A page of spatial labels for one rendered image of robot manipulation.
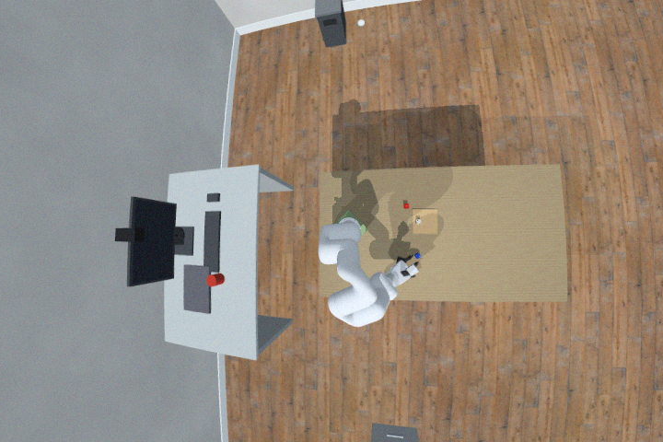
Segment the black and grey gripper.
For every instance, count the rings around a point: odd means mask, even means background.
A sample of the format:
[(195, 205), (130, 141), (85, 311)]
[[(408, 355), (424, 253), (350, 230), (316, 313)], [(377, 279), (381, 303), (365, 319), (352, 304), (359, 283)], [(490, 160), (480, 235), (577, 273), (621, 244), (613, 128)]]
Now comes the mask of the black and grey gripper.
[(413, 257), (413, 255), (412, 256), (410, 255), (408, 258), (398, 257), (397, 262), (388, 271), (388, 273), (392, 273), (394, 276), (396, 276), (396, 278), (399, 281), (398, 285), (401, 285), (402, 283), (404, 283), (409, 278), (415, 277), (415, 274), (413, 276), (409, 275), (409, 276), (405, 276), (405, 277), (401, 274), (401, 271), (405, 271), (405, 269), (408, 267), (406, 265), (406, 262), (409, 261), (412, 257)]

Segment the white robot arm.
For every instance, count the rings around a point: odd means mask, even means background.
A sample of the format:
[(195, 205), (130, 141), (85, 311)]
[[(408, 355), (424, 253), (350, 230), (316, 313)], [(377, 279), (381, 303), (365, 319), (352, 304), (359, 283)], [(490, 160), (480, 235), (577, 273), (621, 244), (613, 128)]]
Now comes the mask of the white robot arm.
[(380, 320), (390, 301), (397, 296), (395, 287), (399, 284), (392, 273), (378, 272), (370, 279), (367, 277), (360, 265), (357, 244), (360, 239), (360, 225), (352, 217), (320, 230), (320, 261), (337, 264), (339, 276), (352, 284), (330, 295), (329, 309), (335, 317), (356, 327)]

